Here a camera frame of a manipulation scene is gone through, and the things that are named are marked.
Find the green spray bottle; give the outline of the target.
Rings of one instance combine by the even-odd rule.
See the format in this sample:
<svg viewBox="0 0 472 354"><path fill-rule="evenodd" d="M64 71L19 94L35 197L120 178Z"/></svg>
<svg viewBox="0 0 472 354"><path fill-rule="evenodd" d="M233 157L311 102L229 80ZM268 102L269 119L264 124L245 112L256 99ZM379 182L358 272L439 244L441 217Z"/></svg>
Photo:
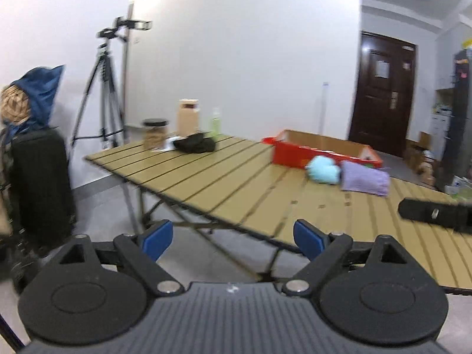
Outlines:
<svg viewBox="0 0 472 354"><path fill-rule="evenodd" d="M215 107L212 112L210 122L210 135L216 137L221 133L221 113L220 110Z"/></svg>

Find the glass jar black lid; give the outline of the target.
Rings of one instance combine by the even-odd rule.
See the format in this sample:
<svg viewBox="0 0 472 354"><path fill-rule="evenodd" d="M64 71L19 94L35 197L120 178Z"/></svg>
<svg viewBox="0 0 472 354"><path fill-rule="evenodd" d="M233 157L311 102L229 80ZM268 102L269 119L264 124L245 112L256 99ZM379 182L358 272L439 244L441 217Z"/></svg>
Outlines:
<svg viewBox="0 0 472 354"><path fill-rule="evenodd" d="M145 129L143 145L147 150L161 150L167 139L168 120L163 118L148 118L142 122Z"/></svg>

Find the grey refrigerator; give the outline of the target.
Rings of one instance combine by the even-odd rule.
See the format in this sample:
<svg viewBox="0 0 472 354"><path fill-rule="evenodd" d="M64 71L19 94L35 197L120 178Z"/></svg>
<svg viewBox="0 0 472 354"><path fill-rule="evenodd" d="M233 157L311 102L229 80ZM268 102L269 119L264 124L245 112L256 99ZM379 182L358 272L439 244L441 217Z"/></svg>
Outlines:
<svg viewBox="0 0 472 354"><path fill-rule="evenodd" d="M444 191L455 177L471 170L471 48L454 56L454 89L446 146L437 171L436 186Z"/></svg>

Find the woven rattan ball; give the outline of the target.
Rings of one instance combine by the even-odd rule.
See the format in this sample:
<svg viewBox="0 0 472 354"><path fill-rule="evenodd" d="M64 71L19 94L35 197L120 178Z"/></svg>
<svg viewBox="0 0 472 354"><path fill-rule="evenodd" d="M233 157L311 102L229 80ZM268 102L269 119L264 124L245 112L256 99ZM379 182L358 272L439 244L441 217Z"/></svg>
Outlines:
<svg viewBox="0 0 472 354"><path fill-rule="evenodd" d="M6 124L21 125L30 117L29 98L16 85L1 91L1 119Z"/></svg>

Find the purple cloth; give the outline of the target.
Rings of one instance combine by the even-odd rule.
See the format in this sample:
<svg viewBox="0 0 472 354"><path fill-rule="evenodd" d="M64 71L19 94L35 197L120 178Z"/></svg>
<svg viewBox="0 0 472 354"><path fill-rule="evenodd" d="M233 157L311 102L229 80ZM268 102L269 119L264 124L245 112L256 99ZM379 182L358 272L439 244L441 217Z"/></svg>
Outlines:
<svg viewBox="0 0 472 354"><path fill-rule="evenodd" d="M381 169L368 168L351 161L342 161L341 190L388 196L390 175Z"/></svg>

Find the red cardboard box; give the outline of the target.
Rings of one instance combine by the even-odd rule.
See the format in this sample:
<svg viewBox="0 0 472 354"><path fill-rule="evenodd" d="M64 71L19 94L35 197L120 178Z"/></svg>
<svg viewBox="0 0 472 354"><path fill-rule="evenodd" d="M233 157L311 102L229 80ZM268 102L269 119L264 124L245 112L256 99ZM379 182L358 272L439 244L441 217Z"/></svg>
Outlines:
<svg viewBox="0 0 472 354"><path fill-rule="evenodd" d="M337 165L351 161L380 169L382 159L369 146L295 130L283 130L275 137L264 137L262 143L273 146L272 162L290 168L304 169L317 156L331 158Z"/></svg>

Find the dark wooden door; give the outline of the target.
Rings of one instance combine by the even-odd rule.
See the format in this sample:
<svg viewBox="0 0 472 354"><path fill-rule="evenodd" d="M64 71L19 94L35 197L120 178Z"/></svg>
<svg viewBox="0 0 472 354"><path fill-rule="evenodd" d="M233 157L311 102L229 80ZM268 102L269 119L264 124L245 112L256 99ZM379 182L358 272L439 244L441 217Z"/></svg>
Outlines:
<svg viewBox="0 0 472 354"><path fill-rule="evenodd" d="M361 33L358 84L349 139L400 157L414 97L417 46Z"/></svg>

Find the black pouch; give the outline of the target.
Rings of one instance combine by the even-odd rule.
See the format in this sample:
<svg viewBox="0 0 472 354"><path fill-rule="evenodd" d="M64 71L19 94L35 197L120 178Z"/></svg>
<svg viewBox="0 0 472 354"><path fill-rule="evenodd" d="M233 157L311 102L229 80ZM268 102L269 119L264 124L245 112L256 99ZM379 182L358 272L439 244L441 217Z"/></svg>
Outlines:
<svg viewBox="0 0 472 354"><path fill-rule="evenodd" d="M190 136L173 141L176 150L182 153L212 153L216 150L216 142L204 133L194 133Z"/></svg>

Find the black suitcase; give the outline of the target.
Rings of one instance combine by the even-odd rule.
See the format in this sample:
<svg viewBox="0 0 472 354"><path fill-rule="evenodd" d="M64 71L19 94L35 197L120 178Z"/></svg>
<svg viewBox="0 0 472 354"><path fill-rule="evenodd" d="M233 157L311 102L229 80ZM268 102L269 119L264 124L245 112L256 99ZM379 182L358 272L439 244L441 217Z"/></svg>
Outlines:
<svg viewBox="0 0 472 354"><path fill-rule="evenodd" d="M14 224L45 256L71 236L76 221L65 141L52 128L19 134L5 145L3 161Z"/></svg>

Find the light blue cloth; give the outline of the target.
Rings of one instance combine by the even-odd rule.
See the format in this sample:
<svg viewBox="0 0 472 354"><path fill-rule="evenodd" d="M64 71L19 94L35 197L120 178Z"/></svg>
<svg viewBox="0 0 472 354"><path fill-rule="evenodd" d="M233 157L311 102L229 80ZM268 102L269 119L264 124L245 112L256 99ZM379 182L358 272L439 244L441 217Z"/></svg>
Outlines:
<svg viewBox="0 0 472 354"><path fill-rule="evenodd" d="M325 156L314 157L307 165L306 172L310 180L327 185L337 185L340 182L341 168L335 160Z"/></svg>

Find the brown cardboard carton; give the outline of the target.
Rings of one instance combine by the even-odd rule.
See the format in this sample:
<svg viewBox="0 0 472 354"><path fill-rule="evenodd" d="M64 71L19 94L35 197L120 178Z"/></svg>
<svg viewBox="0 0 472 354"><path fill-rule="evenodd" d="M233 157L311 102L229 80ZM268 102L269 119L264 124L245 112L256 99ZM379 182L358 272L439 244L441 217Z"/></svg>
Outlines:
<svg viewBox="0 0 472 354"><path fill-rule="evenodd" d="M199 100L182 99L179 101L177 115L177 135L188 137L199 131Z"/></svg>

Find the blue cloth bag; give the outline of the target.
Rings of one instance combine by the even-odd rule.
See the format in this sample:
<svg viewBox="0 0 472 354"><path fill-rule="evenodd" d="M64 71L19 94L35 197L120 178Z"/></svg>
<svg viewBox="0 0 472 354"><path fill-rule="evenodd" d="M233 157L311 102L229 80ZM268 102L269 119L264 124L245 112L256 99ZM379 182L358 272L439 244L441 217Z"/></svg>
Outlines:
<svg viewBox="0 0 472 354"><path fill-rule="evenodd" d="M47 129L54 107L54 98L61 81L64 65L54 68L36 67L24 74L10 85L16 85L29 98L30 117L21 125L6 124L7 138L11 139L19 134L33 130Z"/></svg>

